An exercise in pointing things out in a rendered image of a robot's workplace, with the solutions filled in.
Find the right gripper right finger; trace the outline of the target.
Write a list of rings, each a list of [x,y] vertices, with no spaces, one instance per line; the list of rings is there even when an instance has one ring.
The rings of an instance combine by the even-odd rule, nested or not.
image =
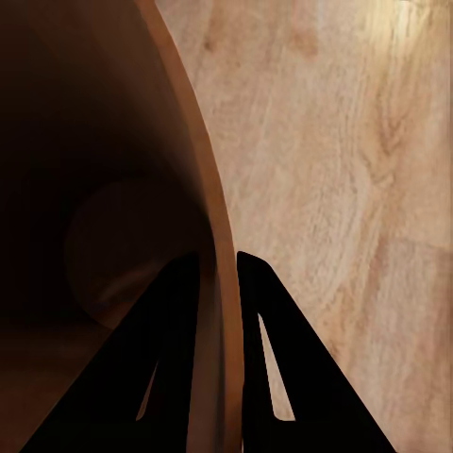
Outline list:
[[[396,453],[279,277],[243,251],[243,453]],[[274,415],[259,313],[296,421]]]

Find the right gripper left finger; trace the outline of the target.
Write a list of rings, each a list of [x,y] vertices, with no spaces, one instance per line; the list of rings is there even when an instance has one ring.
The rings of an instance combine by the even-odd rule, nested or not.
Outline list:
[[[167,262],[19,453],[186,453],[199,291],[197,251]]]

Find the trash can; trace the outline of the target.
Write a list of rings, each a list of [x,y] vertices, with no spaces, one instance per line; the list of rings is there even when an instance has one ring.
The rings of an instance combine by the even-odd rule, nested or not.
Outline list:
[[[227,205],[155,1],[0,0],[0,453],[23,449],[163,266],[193,251],[186,453],[243,453]]]

